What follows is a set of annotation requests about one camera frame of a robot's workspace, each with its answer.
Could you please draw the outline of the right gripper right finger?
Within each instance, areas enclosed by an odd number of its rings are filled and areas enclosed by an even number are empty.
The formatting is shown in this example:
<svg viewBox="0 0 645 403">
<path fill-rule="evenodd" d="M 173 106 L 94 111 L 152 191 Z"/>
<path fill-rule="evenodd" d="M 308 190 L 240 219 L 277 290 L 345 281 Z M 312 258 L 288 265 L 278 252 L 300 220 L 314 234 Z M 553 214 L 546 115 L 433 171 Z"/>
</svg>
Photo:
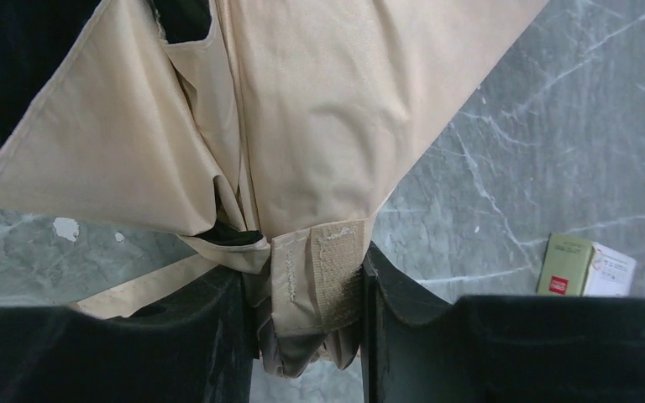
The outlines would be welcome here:
<svg viewBox="0 0 645 403">
<path fill-rule="evenodd" d="M 361 274 L 368 402 L 645 402 L 645 299 L 449 303 L 375 245 Z"/>
</svg>

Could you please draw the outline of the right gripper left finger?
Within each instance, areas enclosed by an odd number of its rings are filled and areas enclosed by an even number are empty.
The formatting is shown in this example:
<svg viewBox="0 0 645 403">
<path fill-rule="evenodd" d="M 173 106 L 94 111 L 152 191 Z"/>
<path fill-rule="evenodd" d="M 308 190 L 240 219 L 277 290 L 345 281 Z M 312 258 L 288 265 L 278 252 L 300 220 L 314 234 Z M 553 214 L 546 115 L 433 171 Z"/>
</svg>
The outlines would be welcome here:
<svg viewBox="0 0 645 403">
<path fill-rule="evenodd" d="M 245 402 L 256 354 L 224 267 L 130 317 L 0 307 L 0 402 Z"/>
</svg>

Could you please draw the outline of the beige folding umbrella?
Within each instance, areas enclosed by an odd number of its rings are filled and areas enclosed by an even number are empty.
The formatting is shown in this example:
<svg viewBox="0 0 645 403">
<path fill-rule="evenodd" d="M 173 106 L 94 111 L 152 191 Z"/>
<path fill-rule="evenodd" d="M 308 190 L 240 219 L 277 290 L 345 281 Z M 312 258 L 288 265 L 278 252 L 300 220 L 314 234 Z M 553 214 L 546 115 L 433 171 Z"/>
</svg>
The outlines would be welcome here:
<svg viewBox="0 0 645 403">
<path fill-rule="evenodd" d="M 542 1 L 0 1 L 0 208 L 241 272 L 265 370 L 357 352 L 382 205 Z"/>
</svg>

